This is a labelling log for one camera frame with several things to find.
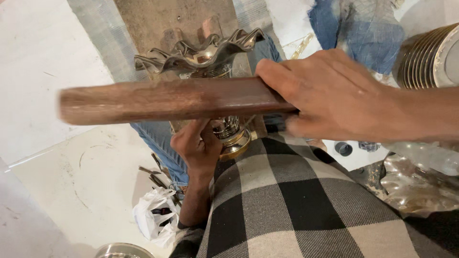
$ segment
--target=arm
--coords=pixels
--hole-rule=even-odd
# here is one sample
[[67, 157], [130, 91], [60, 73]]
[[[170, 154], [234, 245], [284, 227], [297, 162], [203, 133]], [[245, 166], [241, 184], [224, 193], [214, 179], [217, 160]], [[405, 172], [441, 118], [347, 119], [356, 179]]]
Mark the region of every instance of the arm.
[[459, 88], [402, 90], [377, 82], [338, 49], [302, 60], [261, 60], [256, 74], [300, 110], [298, 137], [376, 142], [459, 140]]
[[193, 120], [171, 139], [171, 147], [183, 158], [190, 181], [180, 211], [180, 223], [192, 227], [207, 222], [212, 180], [222, 144], [213, 134], [209, 119]]

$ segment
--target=wooden handle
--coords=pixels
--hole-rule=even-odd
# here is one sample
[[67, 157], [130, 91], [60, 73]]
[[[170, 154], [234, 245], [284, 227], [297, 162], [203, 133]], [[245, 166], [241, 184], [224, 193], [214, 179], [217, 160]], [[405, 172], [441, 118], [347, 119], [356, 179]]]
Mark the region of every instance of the wooden handle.
[[60, 92], [61, 120], [75, 125], [290, 112], [260, 78], [117, 83]]

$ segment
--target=checkered fabric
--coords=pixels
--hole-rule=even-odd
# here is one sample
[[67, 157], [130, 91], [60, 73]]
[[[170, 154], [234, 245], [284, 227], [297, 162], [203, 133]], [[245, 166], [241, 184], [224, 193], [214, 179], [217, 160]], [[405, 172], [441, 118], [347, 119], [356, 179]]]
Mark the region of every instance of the checkered fabric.
[[454, 257], [325, 154], [275, 133], [220, 163], [205, 230], [179, 232], [171, 257]]

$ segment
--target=hand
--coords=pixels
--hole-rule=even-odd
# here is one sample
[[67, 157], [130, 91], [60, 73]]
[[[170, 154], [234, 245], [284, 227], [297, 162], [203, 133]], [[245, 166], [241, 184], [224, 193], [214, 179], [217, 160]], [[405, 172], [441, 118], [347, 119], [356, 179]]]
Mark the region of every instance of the hand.
[[342, 50], [321, 50], [302, 60], [263, 59], [256, 69], [266, 84], [300, 110], [286, 120], [297, 137], [384, 142], [413, 137], [405, 92], [377, 82]]
[[190, 183], [207, 187], [222, 151], [222, 143], [213, 134], [209, 119], [192, 120], [172, 136], [171, 147], [188, 166]]

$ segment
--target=wavy rim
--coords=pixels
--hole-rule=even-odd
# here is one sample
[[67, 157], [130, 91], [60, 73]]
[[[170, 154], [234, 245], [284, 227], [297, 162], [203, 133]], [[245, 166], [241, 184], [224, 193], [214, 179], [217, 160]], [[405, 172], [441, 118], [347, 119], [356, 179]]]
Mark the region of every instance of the wavy rim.
[[[263, 31], [260, 28], [257, 28], [250, 32], [249, 34], [243, 29], [237, 29], [233, 34], [224, 40], [220, 40], [220, 36], [217, 34], [209, 35], [203, 44], [196, 47], [188, 44], [186, 41], [178, 41], [173, 50], [172, 54], [166, 53], [160, 49], [152, 48], [148, 51], [148, 56], [155, 57], [146, 57], [135, 55], [134, 56], [134, 66], [137, 71], [147, 70], [153, 75], [160, 74], [169, 70], [188, 70], [189, 72], [194, 71], [198, 68], [208, 67], [216, 63], [217, 60], [220, 62], [227, 60], [237, 53], [250, 52], [255, 47], [255, 43], [265, 40]], [[217, 51], [215, 54], [207, 61], [203, 63], [194, 63], [185, 58], [185, 55], [190, 52], [199, 52], [205, 50], [210, 45], [216, 45]], [[230, 48], [231, 52], [225, 58], [222, 58], [220, 55], [222, 52], [227, 51]], [[153, 66], [156, 71], [152, 71], [149, 68]]]

